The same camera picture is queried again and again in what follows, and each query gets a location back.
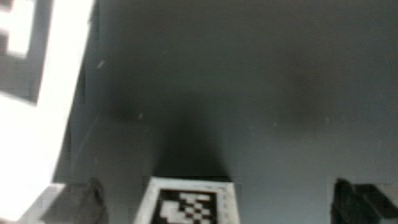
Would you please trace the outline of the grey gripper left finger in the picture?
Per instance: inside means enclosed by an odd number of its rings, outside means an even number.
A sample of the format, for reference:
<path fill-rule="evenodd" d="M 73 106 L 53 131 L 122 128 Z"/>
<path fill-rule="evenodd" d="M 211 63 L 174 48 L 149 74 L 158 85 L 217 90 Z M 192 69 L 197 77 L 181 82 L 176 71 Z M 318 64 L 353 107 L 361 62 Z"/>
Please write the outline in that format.
<path fill-rule="evenodd" d="M 108 224 L 105 190 L 96 179 L 62 186 L 41 221 L 44 224 Z"/>

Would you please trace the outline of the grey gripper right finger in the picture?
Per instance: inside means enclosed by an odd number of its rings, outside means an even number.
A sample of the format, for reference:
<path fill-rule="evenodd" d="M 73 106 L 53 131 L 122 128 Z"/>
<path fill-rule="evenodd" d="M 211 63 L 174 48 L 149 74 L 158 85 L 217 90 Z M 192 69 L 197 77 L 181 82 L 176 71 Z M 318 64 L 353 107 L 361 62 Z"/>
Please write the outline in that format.
<path fill-rule="evenodd" d="M 398 184 L 334 184 L 330 224 L 398 224 Z"/>

